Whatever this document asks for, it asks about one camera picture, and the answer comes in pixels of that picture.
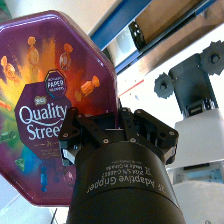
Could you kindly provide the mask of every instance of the purple tin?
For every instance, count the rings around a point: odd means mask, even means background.
[[[0,173],[34,205],[69,206],[76,169],[62,165],[60,127],[71,106],[117,115],[115,70],[63,13],[2,23],[0,40]]]

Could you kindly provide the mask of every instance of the candy wrapper illustration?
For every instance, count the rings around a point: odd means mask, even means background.
[[[29,51],[27,53],[27,58],[28,58],[28,61],[31,65],[33,75],[38,75],[39,68],[37,67],[37,63],[39,61],[39,52],[34,47],[35,43],[36,43],[35,37],[29,37],[28,38],[28,44],[30,45],[30,48],[29,48]]]
[[[92,81],[87,81],[81,86],[81,91],[84,96],[88,96],[90,93],[93,92],[95,87],[100,86],[100,80],[94,75]]]
[[[7,109],[8,111],[11,110],[11,106],[9,104],[6,104],[5,102],[0,100],[0,107],[3,107],[5,109]]]
[[[71,67],[71,57],[70,53],[72,53],[73,48],[70,44],[66,43],[64,45],[65,52],[60,57],[60,66],[61,69],[67,70]]]
[[[72,106],[117,114],[114,68],[55,11],[5,22],[0,31],[0,173],[32,204],[69,206],[76,168],[63,167],[58,134]]]
[[[13,67],[13,65],[8,63],[6,56],[2,57],[1,65],[3,67],[3,71],[4,71],[7,79],[10,81],[13,81],[15,86],[18,86],[20,83],[19,78],[16,75],[16,71],[15,71],[15,68]]]

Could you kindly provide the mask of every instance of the bolt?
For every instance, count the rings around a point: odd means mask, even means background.
[[[162,84],[160,85],[160,89],[161,89],[161,90],[166,90],[166,89],[167,89],[167,85],[166,85],[165,83],[162,83]]]
[[[212,63],[212,64],[217,64],[217,63],[219,62],[219,59],[220,59],[220,57],[219,57],[218,54],[213,54],[213,55],[211,56],[211,63]]]
[[[68,137],[68,133],[64,133],[64,134],[63,134],[63,137],[64,137],[64,138],[67,138],[67,137]]]
[[[105,139],[103,140],[103,143],[104,143],[104,144],[108,144],[108,143],[109,143],[109,139],[105,138]]]
[[[136,139],[135,139],[135,138],[131,138],[131,139],[130,139],[130,142],[135,143],[135,142],[136,142]]]
[[[170,131],[169,134],[170,135],[175,135],[175,133],[173,131]]]

